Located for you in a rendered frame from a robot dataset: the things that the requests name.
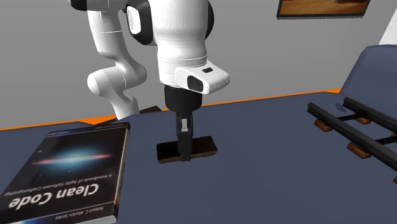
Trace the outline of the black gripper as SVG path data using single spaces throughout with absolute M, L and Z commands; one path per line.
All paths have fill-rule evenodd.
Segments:
M 193 139 L 193 117 L 191 113 L 201 107 L 202 94 L 165 85 L 164 97 L 166 107 L 177 113 L 176 134 L 181 161 L 190 161 Z

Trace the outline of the dark brown flat block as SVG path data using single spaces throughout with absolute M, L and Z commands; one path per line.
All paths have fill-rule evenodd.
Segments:
M 218 152 L 211 136 L 194 137 L 192 143 L 189 144 L 192 150 L 188 156 L 181 156 L 178 146 L 178 141 L 157 144 L 158 162 L 164 164 L 177 161 L 190 161 L 194 158 L 213 156 Z

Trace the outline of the black book with galaxy cover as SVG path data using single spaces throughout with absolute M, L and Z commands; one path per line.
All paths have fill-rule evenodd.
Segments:
M 127 122 L 49 132 L 0 194 L 0 224 L 115 224 Z

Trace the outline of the black toy railway track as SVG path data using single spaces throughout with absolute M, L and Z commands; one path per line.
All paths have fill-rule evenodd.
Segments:
M 323 132 L 334 130 L 350 140 L 347 149 L 356 156 L 362 159 L 375 157 L 397 172 L 397 152 L 387 147 L 389 144 L 397 143 L 397 113 L 383 113 L 348 96 L 343 98 L 342 106 L 352 111 L 352 114 L 334 116 L 313 102 L 307 104 L 307 112 L 316 118 L 314 125 Z M 390 131 L 391 135 L 380 139 L 373 139 L 349 125 L 347 123 L 349 120 L 355 120 L 362 125 L 375 123 Z

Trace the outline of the framed brown wall picture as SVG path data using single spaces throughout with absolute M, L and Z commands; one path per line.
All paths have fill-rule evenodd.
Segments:
M 371 0 L 280 0 L 277 18 L 361 18 Z

